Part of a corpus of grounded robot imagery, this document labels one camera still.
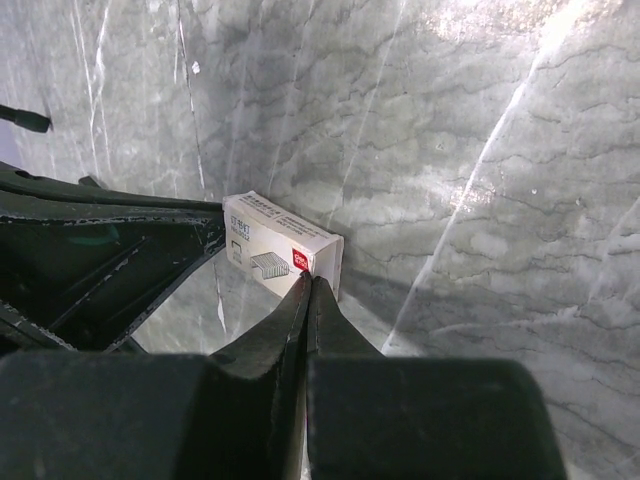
box of staples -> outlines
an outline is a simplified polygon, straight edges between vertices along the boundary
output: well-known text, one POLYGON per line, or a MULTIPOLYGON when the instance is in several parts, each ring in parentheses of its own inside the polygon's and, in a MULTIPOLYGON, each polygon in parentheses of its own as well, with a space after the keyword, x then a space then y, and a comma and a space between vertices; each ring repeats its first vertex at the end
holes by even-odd
POLYGON ((224 198, 227 257, 284 297, 300 276, 326 278, 338 298, 344 239, 274 205, 255 192, 224 198))

marble veining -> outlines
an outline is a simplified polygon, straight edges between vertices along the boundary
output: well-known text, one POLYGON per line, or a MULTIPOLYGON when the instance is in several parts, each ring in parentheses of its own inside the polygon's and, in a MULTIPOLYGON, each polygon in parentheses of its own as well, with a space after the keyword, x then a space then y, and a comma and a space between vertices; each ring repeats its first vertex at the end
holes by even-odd
MULTIPOLYGON (((574 479, 640 478, 640 2, 9 0, 25 168, 346 238, 387 355, 519 360, 574 479)), ((277 303, 219 255, 137 332, 212 352, 277 303)))

red logo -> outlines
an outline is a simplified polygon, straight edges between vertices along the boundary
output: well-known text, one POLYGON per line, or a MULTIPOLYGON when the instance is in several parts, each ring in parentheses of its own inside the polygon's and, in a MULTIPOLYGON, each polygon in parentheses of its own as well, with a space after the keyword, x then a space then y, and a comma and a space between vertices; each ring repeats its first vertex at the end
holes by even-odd
POLYGON ((304 253, 300 253, 295 248, 293 249, 293 264, 302 271, 309 271, 309 260, 304 253))

marble surface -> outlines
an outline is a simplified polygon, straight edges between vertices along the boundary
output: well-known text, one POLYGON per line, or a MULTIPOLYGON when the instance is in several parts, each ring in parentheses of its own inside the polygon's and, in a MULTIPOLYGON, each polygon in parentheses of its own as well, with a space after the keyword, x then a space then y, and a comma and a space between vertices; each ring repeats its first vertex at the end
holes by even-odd
MULTIPOLYGON (((521 361, 574 479, 640 478, 640 2, 8 0, 25 168, 346 238, 388 355, 521 361)), ((224 255, 137 332, 211 352, 277 303, 224 255)))

white cardboard box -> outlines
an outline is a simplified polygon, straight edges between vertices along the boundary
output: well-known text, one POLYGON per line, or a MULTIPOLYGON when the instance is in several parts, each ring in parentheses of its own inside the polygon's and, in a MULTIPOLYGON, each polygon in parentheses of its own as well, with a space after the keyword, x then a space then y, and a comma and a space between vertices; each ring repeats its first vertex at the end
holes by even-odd
POLYGON ((344 238, 312 225, 255 192, 225 197, 227 257, 269 290, 284 297, 308 270, 338 298, 344 238))

